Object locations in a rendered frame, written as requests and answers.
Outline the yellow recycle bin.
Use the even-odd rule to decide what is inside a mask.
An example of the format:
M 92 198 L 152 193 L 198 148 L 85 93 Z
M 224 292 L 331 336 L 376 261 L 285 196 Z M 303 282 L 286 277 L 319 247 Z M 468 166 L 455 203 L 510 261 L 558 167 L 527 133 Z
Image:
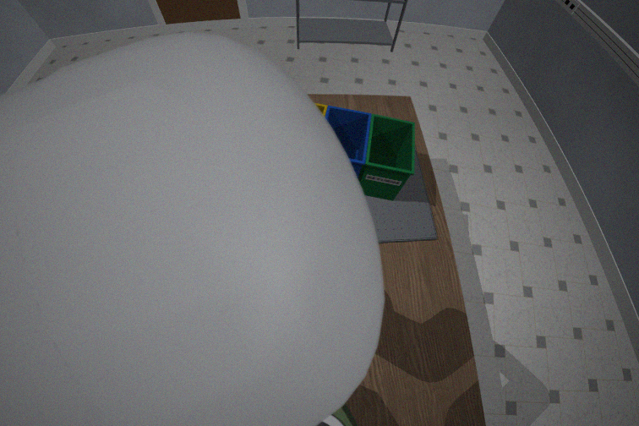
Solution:
M 325 113 L 326 113 L 326 110 L 327 110 L 327 105 L 322 105 L 322 104 L 318 104 L 318 103 L 315 103 L 315 105 L 319 108 L 319 110 L 325 116 Z

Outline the green bin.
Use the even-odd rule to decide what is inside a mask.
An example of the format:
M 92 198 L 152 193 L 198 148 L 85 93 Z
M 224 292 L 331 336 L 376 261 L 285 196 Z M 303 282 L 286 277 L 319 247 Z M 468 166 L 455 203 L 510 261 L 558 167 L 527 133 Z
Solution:
M 364 195 L 393 201 L 414 175 L 414 160 L 415 123 L 372 114 L 366 161 L 358 176 Z

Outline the blue general waste bin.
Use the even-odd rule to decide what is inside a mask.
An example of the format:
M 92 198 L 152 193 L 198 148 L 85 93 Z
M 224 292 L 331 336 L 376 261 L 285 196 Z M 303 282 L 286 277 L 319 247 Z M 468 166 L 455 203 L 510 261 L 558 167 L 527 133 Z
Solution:
M 336 106 L 328 106 L 325 114 L 326 120 L 347 153 L 357 177 L 362 165 L 365 165 L 371 114 Z M 363 151 L 360 147 L 362 138 Z

